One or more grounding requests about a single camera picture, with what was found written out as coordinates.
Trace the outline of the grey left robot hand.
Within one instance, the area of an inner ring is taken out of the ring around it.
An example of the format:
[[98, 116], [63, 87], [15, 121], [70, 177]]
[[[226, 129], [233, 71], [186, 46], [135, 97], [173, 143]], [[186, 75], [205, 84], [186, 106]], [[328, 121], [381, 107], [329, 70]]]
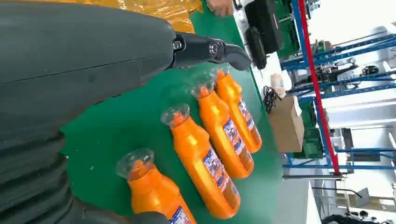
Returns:
[[164, 19], [90, 4], [0, 4], [0, 221], [165, 224], [159, 212], [119, 216], [75, 197], [60, 127], [94, 104], [197, 63], [246, 70], [241, 47], [177, 32]]

